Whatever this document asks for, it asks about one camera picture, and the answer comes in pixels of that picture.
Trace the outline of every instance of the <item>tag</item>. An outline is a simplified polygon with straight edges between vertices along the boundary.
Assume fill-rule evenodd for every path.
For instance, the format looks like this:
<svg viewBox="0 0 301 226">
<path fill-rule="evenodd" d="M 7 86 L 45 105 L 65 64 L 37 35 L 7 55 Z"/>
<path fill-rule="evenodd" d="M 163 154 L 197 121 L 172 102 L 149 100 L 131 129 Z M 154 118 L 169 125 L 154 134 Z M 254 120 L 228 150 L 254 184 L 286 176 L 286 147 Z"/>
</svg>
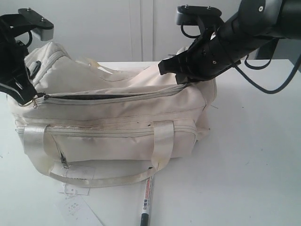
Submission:
<svg viewBox="0 0 301 226">
<path fill-rule="evenodd" d="M 80 195 L 56 204 L 70 226 L 103 226 Z"/>
<path fill-rule="evenodd" d="M 95 173 L 95 168 L 71 165 L 69 169 L 64 169 L 63 175 L 69 178 L 93 179 L 94 173 Z M 60 184 L 60 187 L 58 188 L 58 192 L 60 193 L 81 194 L 81 195 L 88 195 L 89 190 L 90 190 L 89 187 L 77 187 L 65 183 Z"/>
</svg>

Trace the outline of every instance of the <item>robotic arm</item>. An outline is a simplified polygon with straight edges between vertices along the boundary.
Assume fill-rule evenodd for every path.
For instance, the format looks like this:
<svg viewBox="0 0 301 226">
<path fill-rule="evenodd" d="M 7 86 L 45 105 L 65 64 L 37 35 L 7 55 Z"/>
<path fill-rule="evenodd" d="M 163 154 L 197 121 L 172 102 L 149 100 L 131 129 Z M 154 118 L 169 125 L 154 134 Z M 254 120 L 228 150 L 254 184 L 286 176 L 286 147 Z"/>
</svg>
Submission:
<svg viewBox="0 0 301 226">
<path fill-rule="evenodd" d="M 298 59 L 287 81 L 269 91 L 250 80 L 239 68 L 240 59 L 266 43 L 280 38 L 301 39 L 301 2 L 299 0 L 242 0 L 239 11 L 223 22 L 221 11 L 211 7 L 178 7 L 177 24 L 198 26 L 201 35 L 189 49 L 159 64 L 161 74 L 176 73 L 177 83 L 207 81 L 235 67 L 250 83 L 266 93 L 285 88 L 301 65 Z M 0 91 L 24 105 L 37 91 L 30 82 L 30 71 L 24 63 L 31 44 L 31 31 L 41 40 L 53 37 L 53 24 L 30 8 L 19 14 L 0 16 Z M 29 33 L 23 44 L 15 37 Z"/>
<path fill-rule="evenodd" d="M 239 11 L 227 22 L 220 19 L 221 14 L 211 7 L 178 7 L 177 24 L 181 28 L 197 25 L 201 35 L 187 51 L 163 60 L 160 73 L 176 73 L 178 84 L 207 81 L 232 67 L 239 69 L 242 57 L 270 41 L 301 39 L 299 0 L 242 0 Z"/>
</svg>

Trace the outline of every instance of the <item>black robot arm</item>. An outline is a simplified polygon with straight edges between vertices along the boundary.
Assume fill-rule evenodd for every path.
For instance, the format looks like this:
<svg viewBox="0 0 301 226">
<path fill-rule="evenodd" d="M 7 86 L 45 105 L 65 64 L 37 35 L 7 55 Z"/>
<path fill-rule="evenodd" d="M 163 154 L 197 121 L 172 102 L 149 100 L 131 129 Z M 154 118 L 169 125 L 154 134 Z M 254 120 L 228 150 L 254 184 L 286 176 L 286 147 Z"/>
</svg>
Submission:
<svg viewBox="0 0 301 226">
<path fill-rule="evenodd" d="M 201 35 L 187 51 L 161 61 L 160 73 L 176 73 L 178 83 L 208 81 L 270 41 L 301 39 L 299 0 L 242 0 L 227 22 L 220 15 L 211 7 L 179 7 L 177 24 L 198 25 Z"/>
</svg>

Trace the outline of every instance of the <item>white bag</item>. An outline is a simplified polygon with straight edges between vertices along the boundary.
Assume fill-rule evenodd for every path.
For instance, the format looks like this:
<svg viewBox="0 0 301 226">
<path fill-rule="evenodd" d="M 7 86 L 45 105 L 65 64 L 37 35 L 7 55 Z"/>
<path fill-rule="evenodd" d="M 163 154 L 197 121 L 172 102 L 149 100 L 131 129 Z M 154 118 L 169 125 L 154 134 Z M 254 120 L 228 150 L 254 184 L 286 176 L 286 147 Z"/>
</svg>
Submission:
<svg viewBox="0 0 301 226">
<path fill-rule="evenodd" d="M 76 186 L 102 187 L 142 181 L 170 158 L 190 155 L 208 134 L 206 108 L 216 95 L 215 81 L 177 85 L 161 76 L 158 64 L 145 70 L 116 71 L 96 62 L 75 62 L 53 42 L 26 59 L 39 97 L 26 106 L 8 98 L 24 152 L 42 174 Z M 133 176 L 68 178 L 55 164 L 88 160 L 151 160 Z"/>
</svg>

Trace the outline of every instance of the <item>white paper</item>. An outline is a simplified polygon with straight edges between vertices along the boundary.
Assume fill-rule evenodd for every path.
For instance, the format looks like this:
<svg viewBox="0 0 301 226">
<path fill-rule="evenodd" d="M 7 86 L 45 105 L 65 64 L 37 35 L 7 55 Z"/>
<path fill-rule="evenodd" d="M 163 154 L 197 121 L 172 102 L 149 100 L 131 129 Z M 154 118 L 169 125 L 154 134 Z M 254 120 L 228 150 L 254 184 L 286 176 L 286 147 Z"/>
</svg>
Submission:
<svg viewBox="0 0 301 226">
<path fill-rule="evenodd" d="M 70 226 L 103 226 L 80 195 L 56 204 Z"/>
<path fill-rule="evenodd" d="M 70 178 L 83 178 L 83 179 L 93 179 L 95 173 L 95 168 L 84 167 L 84 166 L 70 166 L 69 169 L 65 169 L 64 176 Z M 77 187 L 74 185 L 69 185 L 61 183 L 58 192 L 67 194 L 81 194 L 88 195 L 90 188 L 88 187 Z"/>
</svg>

